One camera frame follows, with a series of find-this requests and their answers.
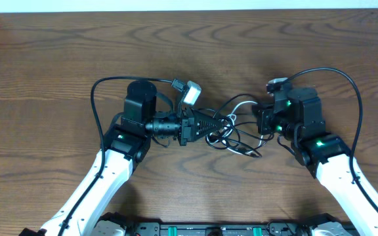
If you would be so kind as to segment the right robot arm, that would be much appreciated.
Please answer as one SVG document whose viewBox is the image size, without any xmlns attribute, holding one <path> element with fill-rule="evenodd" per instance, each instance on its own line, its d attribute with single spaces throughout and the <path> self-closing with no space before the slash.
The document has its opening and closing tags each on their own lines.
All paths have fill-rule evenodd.
<svg viewBox="0 0 378 236">
<path fill-rule="evenodd" d="M 290 152 L 339 203 L 360 235 L 378 235 L 378 193 L 352 150 L 326 130 L 322 103 L 313 88 L 270 87 L 274 101 L 254 105 L 262 135 L 279 134 Z"/>
</svg>

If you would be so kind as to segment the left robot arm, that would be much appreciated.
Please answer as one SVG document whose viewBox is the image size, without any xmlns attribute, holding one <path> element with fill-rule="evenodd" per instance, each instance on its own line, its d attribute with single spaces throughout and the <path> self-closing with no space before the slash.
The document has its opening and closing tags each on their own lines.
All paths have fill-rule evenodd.
<svg viewBox="0 0 378 236">
<path fill-rule="evenodd" d="M 37 231 L 22 235 L 90 235 L 118 189 L 129 180 L 151 143 L 172 138 L 180 146 L 223 128 L 216 115 L 193 109 L 201 88 L 189 81 L 166 80 L 180 93 L 177 104 L 158 92 L 157 78 L 129 77 L 123 111 L 102 130 L 96 104 L 91 107 L 100 136 L 100 150 L 84 179 L 62 208 Z"/>
</svg>

